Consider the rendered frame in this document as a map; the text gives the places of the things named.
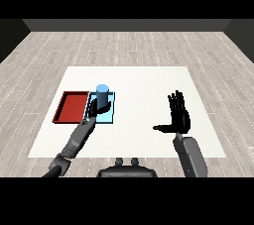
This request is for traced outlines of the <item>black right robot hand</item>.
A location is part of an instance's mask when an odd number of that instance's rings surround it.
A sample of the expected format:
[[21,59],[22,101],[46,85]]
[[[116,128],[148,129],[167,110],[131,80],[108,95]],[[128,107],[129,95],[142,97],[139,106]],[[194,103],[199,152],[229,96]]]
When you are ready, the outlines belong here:
[[186,109],[184,95],[178,90],[168,96],[172,123],[170,125],[157,125],[153,129],[163,133],[186,134],[191,128],[191,117]]

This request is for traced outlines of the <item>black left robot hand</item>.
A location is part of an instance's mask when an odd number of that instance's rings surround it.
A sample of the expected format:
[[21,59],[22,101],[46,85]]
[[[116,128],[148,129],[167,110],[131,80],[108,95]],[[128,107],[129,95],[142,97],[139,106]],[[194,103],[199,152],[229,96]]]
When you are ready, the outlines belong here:
[[97,108],[97,99],[93,99],[88,107],[88,117],[97,117],[100,114],[106,113],[111,108],[111,102],[108,102],[106,106]]

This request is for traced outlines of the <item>blue can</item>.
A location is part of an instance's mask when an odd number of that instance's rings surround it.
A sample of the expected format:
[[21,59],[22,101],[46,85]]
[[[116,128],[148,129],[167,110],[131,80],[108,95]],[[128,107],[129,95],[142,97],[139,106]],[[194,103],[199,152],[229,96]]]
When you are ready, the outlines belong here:
[[98,84],[96,86],[96,98],[97,98],[98,109],[107,106],[108,92],[109,92],[109,87],[106,84]]

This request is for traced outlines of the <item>light blue shallow open box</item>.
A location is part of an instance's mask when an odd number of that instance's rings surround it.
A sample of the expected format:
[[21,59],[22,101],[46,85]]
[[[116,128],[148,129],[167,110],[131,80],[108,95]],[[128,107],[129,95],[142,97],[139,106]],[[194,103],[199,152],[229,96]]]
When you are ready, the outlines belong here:
[[[83,112],[83,117],[86,118],[88,116],[88,109],[90,106],[91,101],[96,97],[96,92],[91,91],[88,95],[88,100],[85,105],[85,109]],[[113,123],[113,115],[114,115],[114,101],[115,101],[115,93],[109,92],[108,93],[108,100],[111,102],[110,109],[103,114],[99,114],[96,118],[97,124],[112,124]]]

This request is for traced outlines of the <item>red shallow open box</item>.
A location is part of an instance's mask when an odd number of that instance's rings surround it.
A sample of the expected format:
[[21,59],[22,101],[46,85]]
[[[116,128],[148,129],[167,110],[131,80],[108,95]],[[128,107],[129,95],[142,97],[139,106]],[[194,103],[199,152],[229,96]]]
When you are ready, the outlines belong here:
[[65,91],[52,122],[55,124],[78,124],[83,118],[88,94],[88,91]]

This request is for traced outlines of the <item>dark grey robot body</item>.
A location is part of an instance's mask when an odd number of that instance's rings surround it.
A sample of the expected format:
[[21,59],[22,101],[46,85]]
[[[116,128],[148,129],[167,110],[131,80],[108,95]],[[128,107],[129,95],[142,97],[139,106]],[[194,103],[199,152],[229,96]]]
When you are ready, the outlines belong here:
[[113,167],[101,169],[97,177],[157,177],[157,174],[153,169],[141,167],[137,158],[131,159],[130,166],[124,166],[123,159],[117,158]]

